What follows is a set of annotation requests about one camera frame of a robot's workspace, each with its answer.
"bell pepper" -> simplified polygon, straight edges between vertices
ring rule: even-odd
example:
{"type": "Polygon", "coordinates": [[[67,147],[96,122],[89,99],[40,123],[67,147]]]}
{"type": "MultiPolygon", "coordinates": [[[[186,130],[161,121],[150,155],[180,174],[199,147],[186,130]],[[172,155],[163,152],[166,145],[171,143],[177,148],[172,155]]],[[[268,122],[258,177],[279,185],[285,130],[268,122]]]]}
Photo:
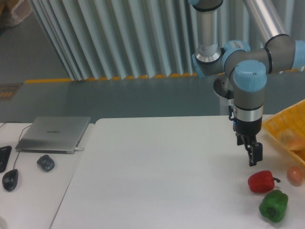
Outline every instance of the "bell pepper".
{"type": "Polygon", "coordinates": [[[277,183],[281,182],[281,180],[273,177],[269,170],[263,170],[250,176],[248,179],[248,185],[251,191],[263,193],[274,189],[274,181],[277,183]]]}
{"type": "Polygon", "coordinates": [[[288,196],[276,189],[265,196],[259,205],[259,211],[262,216],[270,219],[274,223],[278,223],[285,216],[287,203],[288,196]]]}

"laptop lid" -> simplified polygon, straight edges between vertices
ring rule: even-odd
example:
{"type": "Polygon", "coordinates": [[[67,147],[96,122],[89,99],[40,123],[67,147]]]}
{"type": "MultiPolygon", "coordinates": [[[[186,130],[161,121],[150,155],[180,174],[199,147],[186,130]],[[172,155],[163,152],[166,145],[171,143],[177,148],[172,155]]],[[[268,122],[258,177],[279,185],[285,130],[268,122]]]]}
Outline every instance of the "laptop lid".
{"type": "Polygon", "coordinates": [[[16,146],[17,151],[74,153],[90,117],[37,117],[16,146]]]}

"gray floor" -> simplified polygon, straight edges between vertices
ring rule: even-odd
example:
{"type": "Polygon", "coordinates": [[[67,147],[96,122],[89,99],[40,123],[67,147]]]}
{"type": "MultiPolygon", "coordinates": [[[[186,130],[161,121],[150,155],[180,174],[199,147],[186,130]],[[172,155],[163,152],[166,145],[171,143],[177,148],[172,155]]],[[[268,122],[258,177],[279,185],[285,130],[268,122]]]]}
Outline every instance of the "gray floor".
{"type": "MultiPolygon", "coordinates": [[[[34,15],[0,32],[0,83],[67,78],[34,15]]],[[[32,122],[37,116],[100,118],[219,115],[215,76],[66,83],[26,83],[10,101],[0,101],[0,122],[32,122]]],[[[265,114],[305,98],[305,72],[268,76],[265,114]]]]}

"yellow floor stripe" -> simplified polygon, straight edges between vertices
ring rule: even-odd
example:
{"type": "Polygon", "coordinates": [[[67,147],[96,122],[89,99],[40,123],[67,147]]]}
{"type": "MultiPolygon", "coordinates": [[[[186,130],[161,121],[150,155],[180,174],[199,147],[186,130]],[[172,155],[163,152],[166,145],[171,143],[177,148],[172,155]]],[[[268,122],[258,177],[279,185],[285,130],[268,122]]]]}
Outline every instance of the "yellow floor stripe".
{"type": "MultiPolygon", "coordinates": [[[[297,69],[292,69],[292,70],[287,70],[285,72],[297,72],[297,69]]],[[[189,73],[183,73],[182,75],[178,74],[178,73],[172,73],[169,75],[169,77],[174,78],[174,77],[192,77],[192,76],[197,76],[197,73],[193,73],[192,75],[190,75],[189,73]]],[[[153,78],[166,78],[165,75],[163,74],[156,74],[153,76],[153,78]]],[[[124,80],[132,80],[132,79],[136,79],[133,75],[128,75],[124,78],[124,80]]],[[[147,75],[140,75],[137,79],[149,79],[149,77],[147,75]]],[[[83,81],[103,81],[103,80],[108,80],[107,77],[101,77],[99,79],[95,79],[93,77],[90,77],[86,80],[83,81]]],[[[121,78],[119,76],[114,76],[112,77],[110,80],[121,80],[121,78]]],[[[42,80],[26,80],[24,83],[55,83],[55,82],[72,82],[72,80],[70,78],[64,78],[64,79],[42,79],[42,80]]]]}
{"type": "Polygon", "coordinates": [[[64,79],[45,79],[45,80],[26,80],[24,83],[53,83],[53,82],[71,82],[70,78],[64,79]]]}

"black object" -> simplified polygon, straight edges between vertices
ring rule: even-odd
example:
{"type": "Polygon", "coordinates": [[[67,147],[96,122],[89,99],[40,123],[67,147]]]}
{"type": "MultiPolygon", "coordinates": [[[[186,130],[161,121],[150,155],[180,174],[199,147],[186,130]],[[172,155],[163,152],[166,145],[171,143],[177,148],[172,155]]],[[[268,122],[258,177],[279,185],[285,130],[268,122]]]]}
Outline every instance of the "black object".
{"type": "Polygon", "coordinates": [[[5,190],[11,192],[15,189],[18,182],[18,169],[13,169],[4,174],[2,178],[2,185],[5,190]]]}
{"type": "Polygon", "coordinates": [[[37,164],[40,165],[40,167],[46,171],[49,172],[50,170],[52,170],[55,166],[55,162],[52,160],[52,158],[50,158],[49,155],[43,155],[41,156],[38,161],[37,164]]]}
{"type": "Polygon", "coordinates": [[[11,146],[5,146],[0,148],[0,173],[6,170],[6,166],[9,161],[11,152],[11,146]]]}
{"type": "Polygon", "coordinates": [[[263,145],[256,141],[256,135],[261,130],[262,117],[253,122],[244,122],[234,118],[233,130],[236,132],[237,145],[244,145],[248,151],[249,166],[256,166],[263,160],[263,145]]]}
{"type": "Polygon", "coordinates": [[[193,5],[194,9],[199,12],[210,12],[218,9],[224,0],[206,0],[200,1],[196,5],[193,5]]]}

